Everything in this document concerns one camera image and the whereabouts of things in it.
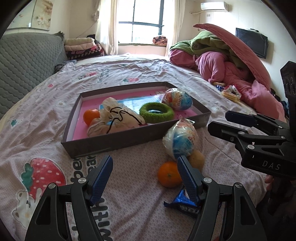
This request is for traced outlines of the person's hand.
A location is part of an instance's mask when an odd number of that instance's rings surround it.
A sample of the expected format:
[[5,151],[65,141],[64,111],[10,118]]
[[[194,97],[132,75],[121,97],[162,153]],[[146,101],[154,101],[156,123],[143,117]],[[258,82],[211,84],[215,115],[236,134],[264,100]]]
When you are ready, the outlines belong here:
[[271,175],[266,175],[264,182],[267,185],[266,186],[267,191],[270,191],[272,189],[273,181],[274,181],[274,178]]

